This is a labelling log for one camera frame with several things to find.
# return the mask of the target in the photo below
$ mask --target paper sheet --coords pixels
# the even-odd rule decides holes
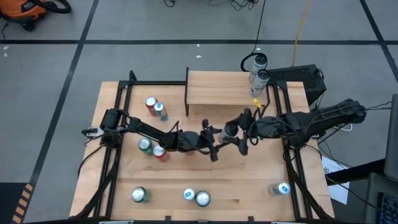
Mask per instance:
[[[347,167],[338,164],[337,162],[322,156],[322,165],[323,165],[323,170],[325,171],[325,174],[329,174],[332,172],[336,172],[339,170],[347,169]],[[343,186],[349,188],[349,182],[344,183]],[[339,185],[333,185],[329,186],[329,194],[330,197],[340,203],[347,204],[347,199],[348,199],[348,190],[340,187]]]

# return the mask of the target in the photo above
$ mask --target can lid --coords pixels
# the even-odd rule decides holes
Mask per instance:
[[[257,75],[259,76],[259,78],[263,80],[268,79],[270,77],[269,72],[265,69],[258,71]]]
[[[278,190],[281,194],[287,195],[290,192],[290,186],[286,182],[279,183]]]
[[[147,149],[150,146],[150,140],[149,139],[141,139],[138,143],[138,147],[140,149]]]
[[[260,65],[264,65],[264,64],[266,64],[267,63],[267,56],[262,56],[262,55],[258,55],[257,57],[256,57],[256,62],[257,63],[259,63]]]
[[[224,130],[229,136],[235,136],[238,133],[238,127],[235,124],[227,124]]]
[[[131,193],[131,199],[135,202],[140,202],[144,199],[145,190],[142,187],[136,187]]]
[[[195,191],[193,189],[184,190],[184,198],[187,200],[193,200],[195,198]]]
[[[155,103],[154,109],[155,109],[156,111],[162,111],[163,108],[164,108],[163,103],[161,103],[161,102]]]
[[[150,96],[150,97],[148,97],[147,98],[147,100],[145,101],[145,104],[147,105],[147,106],[154,106],[155,105],[155,103],[156,103],[156,98],[154,98],[153,96]]]
[[[154,148],[154,156],[163,156],[164,154],[165,154],[164,148],[162,148],[160,146],[156,146]]]
[[[199,206],[206,206],[210,203],[210,195],[205,191],[200,191],[197,194],[197,204]]]

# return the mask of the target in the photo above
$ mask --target wooden board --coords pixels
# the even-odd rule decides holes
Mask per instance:
[[[253,105],[248,78],[249,72],[189,71],[187,104]],[[257,99],[264,104],[266,92],[263,91]]]
[[[308,111],[302,83],[288,84],[292,109]],[[100,124],[105,109],[113,107],[116,87],[117,82],[103,82],[93,126]],[[190,107],[190,116],[187,118],[183,103],[184,90],[184,86],[134,86],[129,113],[164,131],[168,131],[178,120],[180,129],[200,131],[202,119],[207,118],[211,125],[221,128],[226,121],[236,118],[244,108],[195,105]],[[168,121],[161,122],[148,113],[144,105],[148,96],[155,96],[165,103]],[[273,94],[266,114],[276,114]],[[271,196],[268,193],[270,184],[287,180],[280,139],[267,139],[257,146],[249,146],[247,156],[240,155],[236,147],[227,146],[218,154],[218,162],[210,162],[208,156],[198,152],[192,156],[172,152],[170,160],[161,163],[138,150],[140,138],[137,134],[126,134],[124,138],[112,219],[164,220],[166,215],[171,215],[172,220],[244,221],[248,216],[254,216],[257,221],[294,219],[290,196]],[[309,144],[316,147],[315,141]],[[91,142],[85,156],[97,147],[97,141]],[[70,215],[77,214],[97,189],[103,156],[104,150],[95,154],[83,166]],[[333,216],[319,154],[312,149],[302,149],[302,159],[309,191],[325,211]],[[149,203],[134,203],[131,200],[131,192],[137,186],[152,192],[153,198]],[[209,206],[201,208],[195,202],[185,201],[182,194],[188,187],[207,190],[211,195]],[[104,214],[107,197],[108,193],[104,195],[101,214]],[[305,214],[303,206],[300,209],[301,214]]]

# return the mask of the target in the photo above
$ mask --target green soda can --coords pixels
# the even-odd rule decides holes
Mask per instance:
[[[136,187],[131,193],[131,199],[136,203],[146,203],[150,200],[150,192],[143,187]]]
[[[152,141],[147,139],[147,138],[143,138],[138,142],[138,148],[145,153],[147,156],[152,156],[153,153],[153,148],[154,146],[152,145]]]

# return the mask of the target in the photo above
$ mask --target red soda can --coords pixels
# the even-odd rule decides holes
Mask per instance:
[[[167,153],[167,151],[160,147],[156,146],[154,148],[154,156],[160,161],[160,162],[167,162],[170,159],[170,154]]]
[[[156,113],[155,113],[155,110],[154,110],[154,105],[155,105],[156,102],[157,102],[157,100],[153,96],[148,97],[146,99],[146,101],[145,101],[145,106],[147,106],[147,108],[149,110],[149,113],[152,116],[157,116]]]

